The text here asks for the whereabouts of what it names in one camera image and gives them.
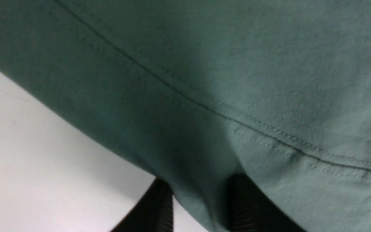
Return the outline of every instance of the stitched seam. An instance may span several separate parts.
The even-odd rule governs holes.
[[[101,19],[100,17],[98,17],[97,15],[95,15],[93,12],[90,12],[85,6],[83,6],[81,3],[78,3],[74,0],[70,0],[72,4],[74,4],[75,6],[79,7],[82,11],[84,11],[85,13],[87,13],[92,19],[94,19],[95,21],[97,21],[98,23],[100,23],[107,31],[109,31],[110,33],[112,33],[112,35],[114,35],[115,37],[120,37],[120,35],[118,35],[111,26],[109,26],[103,19]],[[290,134],[287,134],[277,128],[274,128],[272,126],[269,126],[257,119],[255,119],[252,115],[249,115],[231,105],[228,105],[227,103],[223,102],[223,101],[219,101],[219,100],[216,100],[206,94],[203,94],[201,93],[200,91],[198,91],[197,89],[195,89],[192,85],[190,85],[189,83],[185,82],[183,79],[179,78],[177,75],[173,74],[170,70],[168,70],[167,68],[161,66],[160,64],[156,63],[155,61],[153,61],[153,59],[151,59],[146,53],[144,53],[143,51],[141,50],[138,50],[136,48],[133,48],[135,51],[137,51],[138,53],[140,53],[141,55],[143,55],[144,57],[146,57],[150,62],[153,63],[154,66],[156,66],[157,68],[163,70],[167,75],[169,75],[169,77],[171,77],[172,79],[174,80],[177,80],[179,82],[181,82],[182,84],[186,85],[187,87],[189,87],[192,91],[195,91],[201,95],[203,95],[204,97],[206,97],[208,100],[216,103],[216,104],[219,104],[223,107],[226,107],[230,110],[233,110],[234,112],[238,113],[238,114],[241,114],[243,115],[244,117],[246,117],[247,119],[251,120],[252,122],[255,122],[256,124],[258,125],[262,125],[262,126],[265,126],[267,129],[269,130],[272,130],[272,131],[275,131],[277,132],[278,134],[282,134],[284,135],[285,137],[289,138],[290,140],[293,140],[293,141],[298,141],[300,143],[302,143],[303,145],[306,145],[308,147],[311,147],[313,148],[315,151],[321,153],[321,154],[324,154],[324,155],[327,155],[329,157],[333,157],[333,158],[336,158],[336,159],[342,159],[342,160],[349,160],[349,161],[356,161],[356,162],[359,162],[359,163],[363,163],[363,164],[367,164],[367,165],[371,165],[371,162],[366,162],[366,161],[362,161],[362,160],[358,160],[358,159],[354,159],[354,158],[350,158],[350,157],[343,157],[343,156],[339,156],[339,155],[335,155],[335,154],[332,154],[332,153],[329,153],[327,151],[324,151],[323,149],[321,148],[318,148],[316,147],[315,145],[309,143],[309,142],[306,142],[306,141],[303,141],[302,139],[300,138],[297,138],[295,136],[292,136]]]
[[[313,164],[308,164],[308,166],[314,168],[314,169],[317,169],[317,170],[320,170],[320,171],[323,171],[325,173],[329,173],[329,174],[332,174],[332,175],[340,175],[340,176],[349,176],[349,177],[353,177],[353,178],[359,178],[359,179],[367,179],[367,180],[371,180],[371,178],[367,178],[367,177],[363,177],[363,176],[358,176],[358,175],[349,175],[349,174],[344,174],[344,173],[335,173],[333,171],[330,171],[328,169],[322,169],[322,168],[319,168],[318,166],[315,166]]]
[[[253,141],[253,142],[257,143],[257,144],[263,145],[264,147],[271,148],[272,151],[279,151],[281,153],[287,153],[287,151],[284,151],[284,150],[281,150],[279,148],[276,148],[272,144],[268,144],[266,142],[259,141],[259,140],[253,139],[253,138],[251,138],[251,141]],[[307,165],[310,166],[310,167],[312,167],[312,168],[314,168],[314,169],[317,169],[319,171],[322,171],[322,172],[325,172],[325,173],[329,173],[329,174],[332,174],[332,175],[349,176],[349,177],[353,177],[353,178],[371,180],[371,178],[367,178],[367,177],[363,177],[363,176],[359,176],[359,175],[349,175],[349,174],[344,174],[344,173],[336,173],[336,172],[333,172],[333,171],[331,171],[329,169],[320,168],[320,167],[318,167],[318,166],[316,166],[314,164],[310,164],[310,163],[308,163]]]

